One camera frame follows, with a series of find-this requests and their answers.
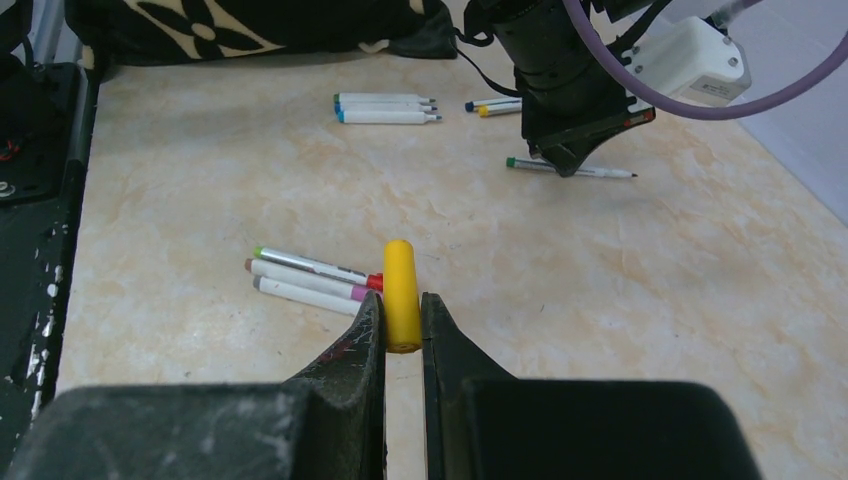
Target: patterned fabric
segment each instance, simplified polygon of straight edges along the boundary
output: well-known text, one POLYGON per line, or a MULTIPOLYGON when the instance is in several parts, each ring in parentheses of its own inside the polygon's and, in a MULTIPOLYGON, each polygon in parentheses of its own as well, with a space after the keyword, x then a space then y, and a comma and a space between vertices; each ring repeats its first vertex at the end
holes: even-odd
POLYGON ((398 55, 456 56, 440 0, 65 0, 65 14, 86 47, 86 68, 101 74, 111 62, 339 52, 385 40, 398 55), (393 40, 402 40, 398 48, 393 40))

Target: yellow cap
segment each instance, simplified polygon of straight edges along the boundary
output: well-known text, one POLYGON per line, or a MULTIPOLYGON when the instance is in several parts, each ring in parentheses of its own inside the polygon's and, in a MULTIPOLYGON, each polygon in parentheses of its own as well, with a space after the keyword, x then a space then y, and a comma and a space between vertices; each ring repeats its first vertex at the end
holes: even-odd
POLYGON ((415 252, 406 240, 386 244, 383 265, 383 303, 389 353, 412 353, 421 348, 421 305, 415 277, 415 252))

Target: purple marker cap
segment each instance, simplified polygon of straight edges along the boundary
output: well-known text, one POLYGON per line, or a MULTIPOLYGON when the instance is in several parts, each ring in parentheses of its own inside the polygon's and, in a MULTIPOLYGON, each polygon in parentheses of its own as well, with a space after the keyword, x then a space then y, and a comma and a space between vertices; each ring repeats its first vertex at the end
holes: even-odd
POLYGON ((361 302, 365 300, 365 295, 370 292, 371 289, 368 287, 363 287, 362 285, 354 285, 353 290, 350 292, 351 300, 356 300, 357 302, 361 302))

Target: table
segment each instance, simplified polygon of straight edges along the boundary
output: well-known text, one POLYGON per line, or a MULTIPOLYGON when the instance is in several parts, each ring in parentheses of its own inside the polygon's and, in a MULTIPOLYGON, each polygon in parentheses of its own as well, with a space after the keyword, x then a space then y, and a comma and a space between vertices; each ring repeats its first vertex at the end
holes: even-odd
MULTIPOLYGON (((461 5, 454 18, 461 18, 461 5)), ((497 47, 471 53, 503 82, 497 47)), ((662 114, 587 164, 509 171, 517 116, 462 60, 271 57, 125 68, 99 98, 59 389, 275 382, 350 324, 257 293, 256 245, 419 285, 523 377, 680 379, 731 405, 767 478, 848 472, 848 230, 735 122, 662 114), (445 117, 341 125, 337 91, 414 91, 445 117)), ((389 475, 423 479, 420 354, 387 366, 389 475)))

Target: scratched black edge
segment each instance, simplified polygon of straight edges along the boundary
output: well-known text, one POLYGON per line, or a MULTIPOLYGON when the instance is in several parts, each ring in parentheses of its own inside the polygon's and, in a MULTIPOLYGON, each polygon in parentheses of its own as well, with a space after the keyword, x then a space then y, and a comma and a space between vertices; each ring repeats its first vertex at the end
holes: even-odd
MULTIPOLYGON (((65 162, 65 173, 58 195, 52 199, 35 201, 32 204, 17 205, 14 212, 15 216, 27 214, 31 216, 30 218, 41 216, 41 218, 36 219, 41 220, 49 215, 44 213, 45 210, 54 210, 52 215, 49 215, 49 219, 42 223, 50 223, 49 220, 52 220, 55 235, 46 239, 44 243, 33 245, 33 247, 40 247, 44 255, 49 255, 50 265, 54 266, 54 269, 55 266, 62 267, 63 278, 57 284, 55 297, 50 297, 44 287, 44 280, 47 280, 47 283, 55 283, 53 281, 55 280, 55 270, 51 270, 43 272, 41 279, 38 277, 33 278, 29 296, 13 300, 24 304, 24 310, 32 309, 29 316, 33 322, 30 333, 30 348, 39 355, 43 350, 47 350, 48 352, 48 357, 41 360, 44 365, 44 380, 42 385, 38 385, 36 375, 31 375, 24 379, 21 389, 21 393, 26 397, 29 405, 33 405, 37 392, 41 392, 41 398, 39 405, 36 407, 36 412, 47 406, 56 395, 56 384, 59 376, 64 331, 67 322, 67 308, 72 291, 77 236, 82 215, 83 192, 87 171, 86 165, 88 164, 91 137, 94 130, 99 85, 83 84, 82 89, 78 89, 78 92, 78 94, 84 96, 84 105, 81 110, 82 114, 75 120, 71 134, 72 137, 76 135, 77 138, 69 139, 69 143, 73 143, 74 141, 78 143, 78 154, 73 155, 76 158, 68 158, 65 162), (49 336, 45 337, 42 332, 46 323, 49 321, 50 315, 53 316, 52 332, 49 336)), ((19 423, 23 426, 22 429, 17 432, 11 432, 11 434, 15 435, 15 439, 10 439, 12 440, 10 442, 12 444, 12 451, 0 451, 0 474, 8 468, 14 450, 29 430, 31 421, 32 417, 30 416, 29 421, 19 423)))

